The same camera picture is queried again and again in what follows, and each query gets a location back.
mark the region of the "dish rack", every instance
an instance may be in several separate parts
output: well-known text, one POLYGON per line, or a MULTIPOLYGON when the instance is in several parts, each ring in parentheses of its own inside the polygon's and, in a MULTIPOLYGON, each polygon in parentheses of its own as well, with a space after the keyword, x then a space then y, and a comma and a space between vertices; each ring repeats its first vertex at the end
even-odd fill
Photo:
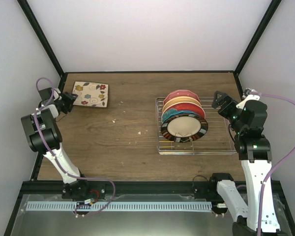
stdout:
POLYGON ((236 153, 234 143, 228 132, 229 121, 212 108, 213 97, 199 97, 201 106, 206 113, 208 131, 200 139, 176 143, 169 141, 161 133, 161 116, 165 97, 156 99, 157 149, 161 155, 231 155, 236 153))

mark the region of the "yellow plate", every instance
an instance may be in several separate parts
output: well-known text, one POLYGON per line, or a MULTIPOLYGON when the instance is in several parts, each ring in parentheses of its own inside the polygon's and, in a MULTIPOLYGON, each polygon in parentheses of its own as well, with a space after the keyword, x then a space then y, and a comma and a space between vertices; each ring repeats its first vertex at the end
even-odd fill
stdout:
POLYGON ((169 100, 166 104, 164 104, 162 113, 164 113, 164 111, 167 108, 173 106, 174 104, 181 103, 181 102, 188 102, 188 103, 193 103, 195 105, 201 106, 201 103, 192 97, 180 96, 180 97, 175 97, 175 98, 169 100))

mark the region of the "white plate center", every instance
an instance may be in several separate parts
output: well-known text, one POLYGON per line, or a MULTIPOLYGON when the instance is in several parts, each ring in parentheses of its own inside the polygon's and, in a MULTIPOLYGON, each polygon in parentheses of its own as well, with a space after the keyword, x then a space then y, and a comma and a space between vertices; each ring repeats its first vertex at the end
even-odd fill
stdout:
POLYGON ((167 130, 171 135, 179 138, 189 137, 199 132, 201 123, 193 117, 178 117, 167 126, 167 130))

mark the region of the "red plate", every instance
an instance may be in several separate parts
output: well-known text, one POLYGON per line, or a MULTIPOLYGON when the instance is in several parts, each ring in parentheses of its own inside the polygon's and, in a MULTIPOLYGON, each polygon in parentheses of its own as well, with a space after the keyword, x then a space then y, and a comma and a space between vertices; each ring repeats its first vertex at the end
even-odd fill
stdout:
POLYGON ((204 110, 202 109, 202 107, 197 106, 193 103, 188 103, 188 102, 182 102, 182 103, 178 103, 175 104, 169 108, 167 108, 164 113, 169 110, 169 109, 176 109, 177 111, 185 111, 185 110, 189 110, 192 112, 197 113, 198 115, 200 115, 202 118, 206 118, 206 114, 204 112, 204 110))
POLYGON ((164 105, 171 99, 175 98, 175 97, 180 97, 180 96, 188 96, 188 97, 192 97, 196 100, 198 100, 200 102, 200 99, 198 97, 197 94, 189 91, 189 90, 183 90, 183 89, 180 89, 180 90, 176 90, 174 92, 171 92, 170 94, 168 94, 168 96, 164 99, 164 105))

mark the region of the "wooden tabletop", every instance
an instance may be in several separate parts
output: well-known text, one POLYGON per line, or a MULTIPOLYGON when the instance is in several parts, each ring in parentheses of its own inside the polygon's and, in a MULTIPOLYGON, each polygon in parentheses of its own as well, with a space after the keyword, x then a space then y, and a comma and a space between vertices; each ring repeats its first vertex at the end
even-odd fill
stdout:
MULTIPOLYGON (((177 89, 199 96, 219 90, 239 101, 232 73, 70 73, 64 91, 72 92, 75 81, 109 84, 107 108, 75 106, 57 122, 65 152, 87 177, 190 181, 225 172, 244 180, 237 154, 160 155, 156 147, 156 98, 177 89)), ((38 179, 61 176, 44 158, 38 179)))

